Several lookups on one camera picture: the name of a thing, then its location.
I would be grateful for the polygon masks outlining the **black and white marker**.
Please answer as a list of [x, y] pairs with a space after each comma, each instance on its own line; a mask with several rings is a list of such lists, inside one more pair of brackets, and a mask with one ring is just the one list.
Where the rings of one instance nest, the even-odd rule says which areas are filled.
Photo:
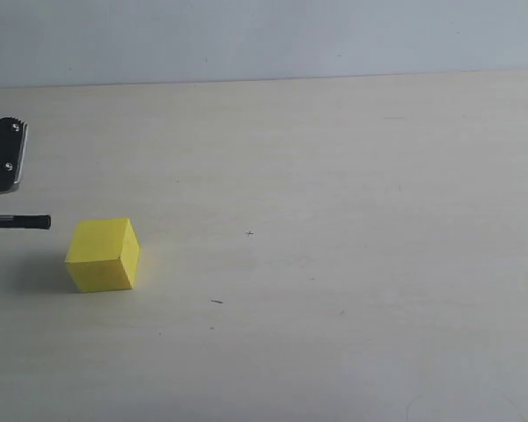
[[0, 229], [50, 229], [50, 215], [0, 215]]

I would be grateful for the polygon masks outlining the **yellow cube block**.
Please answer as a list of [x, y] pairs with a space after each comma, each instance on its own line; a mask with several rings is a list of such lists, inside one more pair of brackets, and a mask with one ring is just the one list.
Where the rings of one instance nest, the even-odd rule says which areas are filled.
[[77, 224], [65, 266], [80, 293], [130, 290], [141, 254], [129, 218]]

